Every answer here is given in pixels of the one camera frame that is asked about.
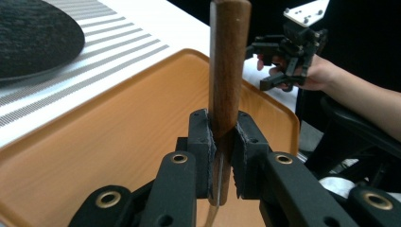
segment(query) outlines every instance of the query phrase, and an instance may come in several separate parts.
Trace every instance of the gray striped placemat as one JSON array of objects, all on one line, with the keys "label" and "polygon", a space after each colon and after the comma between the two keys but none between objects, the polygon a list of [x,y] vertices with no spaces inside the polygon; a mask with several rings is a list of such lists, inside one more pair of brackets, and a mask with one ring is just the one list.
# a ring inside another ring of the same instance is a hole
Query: gray striped placemat
[{"label": "gray striped placemat", "polygon": [[96,0],[46,2],[77,21],[85,35],[85,46],[73,62],[56,70],[38,77],[1,81],[0,130],[168,49],[167,44]]}]

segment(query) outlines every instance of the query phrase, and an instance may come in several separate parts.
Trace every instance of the white robot part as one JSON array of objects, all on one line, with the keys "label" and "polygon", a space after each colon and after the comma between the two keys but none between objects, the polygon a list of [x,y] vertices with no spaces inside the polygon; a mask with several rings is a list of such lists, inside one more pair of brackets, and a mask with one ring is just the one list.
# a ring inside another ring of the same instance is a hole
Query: white robot part
[{"label": "white robot part", "polygon": [[300,26],[308,27],[321,20],[330,0],[316,0],[297,8],[286,9],[284,16]]}]

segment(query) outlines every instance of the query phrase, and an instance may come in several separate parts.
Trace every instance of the black round plate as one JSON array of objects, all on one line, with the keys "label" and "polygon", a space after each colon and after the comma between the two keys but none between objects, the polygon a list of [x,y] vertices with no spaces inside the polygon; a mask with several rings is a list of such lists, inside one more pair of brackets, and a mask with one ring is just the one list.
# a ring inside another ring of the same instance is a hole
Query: black round plate
[{"label": "black round plate", "polygon": [[0,1],[0,80],[39,76],[73,60],[85,38],[74,19],[42,0]]}]

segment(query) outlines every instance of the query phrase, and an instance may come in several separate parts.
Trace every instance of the human arm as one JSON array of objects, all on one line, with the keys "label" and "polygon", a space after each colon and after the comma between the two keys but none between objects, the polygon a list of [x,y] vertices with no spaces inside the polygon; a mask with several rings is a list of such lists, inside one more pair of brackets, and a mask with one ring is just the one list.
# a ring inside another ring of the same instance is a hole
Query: human arm
[{"label": "human arm", "polygon": [[[273,62],[278,66],[270,74],[286,67],[283,59],[274,58]],[[258,69],[261,66],[263,62],[258,63]],[[401,142],[401,93],[378,87],[319,56],[313,57],[305,84],[299,87],[325,92]]]}]

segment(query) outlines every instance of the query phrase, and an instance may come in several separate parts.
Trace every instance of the wooden tray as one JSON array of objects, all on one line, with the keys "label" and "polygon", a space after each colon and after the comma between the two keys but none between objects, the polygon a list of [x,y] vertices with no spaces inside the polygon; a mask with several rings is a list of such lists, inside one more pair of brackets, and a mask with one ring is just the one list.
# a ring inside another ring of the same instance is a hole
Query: wooden tray
[{"label": "wooden tray", "polygon": [[[90,193],[118,184],[135,190],[156,176],[162,158],[187,136],[190,113],[207,108],[208,58],[183,50],[0,149],[0,221],[8,226],[67,226]],[[243,81],[240,110],[274,150],[297,153],[292,111]],[[214,226],[263,226],[258,201],[230,185]],[[207,201],[198,201],[198,226]]]}]

